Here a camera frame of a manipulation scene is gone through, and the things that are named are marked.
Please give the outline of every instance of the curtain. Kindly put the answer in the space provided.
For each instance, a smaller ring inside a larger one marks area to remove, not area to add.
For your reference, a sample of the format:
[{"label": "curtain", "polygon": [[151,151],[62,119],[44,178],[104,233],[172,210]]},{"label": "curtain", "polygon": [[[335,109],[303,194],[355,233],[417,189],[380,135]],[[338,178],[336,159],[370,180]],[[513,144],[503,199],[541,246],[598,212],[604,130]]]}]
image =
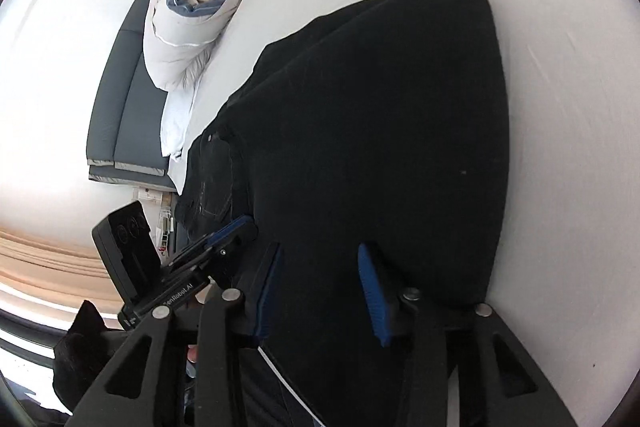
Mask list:
[{"label": "curtain", "polygon": [[108,327],[118,327],[122,300],[96,250],[53,246],[0,229],[0,308],[66,328],[85,299]]}]

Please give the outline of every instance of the black cloth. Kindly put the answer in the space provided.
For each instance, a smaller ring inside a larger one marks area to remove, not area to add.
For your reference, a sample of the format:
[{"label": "black cloth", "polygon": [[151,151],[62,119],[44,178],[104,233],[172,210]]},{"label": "black cloth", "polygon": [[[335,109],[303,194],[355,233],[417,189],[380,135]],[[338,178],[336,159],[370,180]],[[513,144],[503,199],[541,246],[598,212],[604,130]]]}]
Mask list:
[{"label": "black cloth", "polygon": [[66,335],[53,348],[53,391],[71,412],[111,358],[108,343],[101,337],[107,330],[94,304],[84,301]]},{"label": "black cloth", "polygon": [[257,349],[241,349],[238,359],[248,427],[313,427],[309,413],[280,383]]},{"label": "black cloth", "polygon": [[358,245],[437,302],[482,301],[508,164],[488,1],[365,0],[265,48],[193,143],[177,214],[193,234],[252,214],[251,248],[285,253],[263,348],[326,427],[392,426],[406,346],[372,334]]}]

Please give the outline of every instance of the metal bolt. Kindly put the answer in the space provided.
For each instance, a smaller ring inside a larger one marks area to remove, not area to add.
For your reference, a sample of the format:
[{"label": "metal bolt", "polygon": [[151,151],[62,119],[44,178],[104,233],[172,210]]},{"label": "metal bolt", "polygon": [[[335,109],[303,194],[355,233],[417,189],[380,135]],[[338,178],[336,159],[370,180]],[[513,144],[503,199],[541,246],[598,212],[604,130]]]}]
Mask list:
[{"label": "metal bolt", "polygon": [[410,302],[419,301],[422,294],[418,288],[405,288],[402,290],[402,297],[407,299]]},{"label": "metal bolt", "polygon": [[169,313],[171,313],[169,306],[158,306],[151,312],[155,319],[165,319],[169,316]]},{"label": "metal bolt", "polygon": [[222,292],[223,301],[233,302],[241,298],[242,292],[238,288],[228,288]]},{"label": "metal bolt", "polygon": [[481,317],[488,317],[493,312],[494,309],[492,309],[489,304],[485,304],[484,302],[481,302],[480,304],[478,304],[478,306],[476,306],[476,315],[479,315]]}]

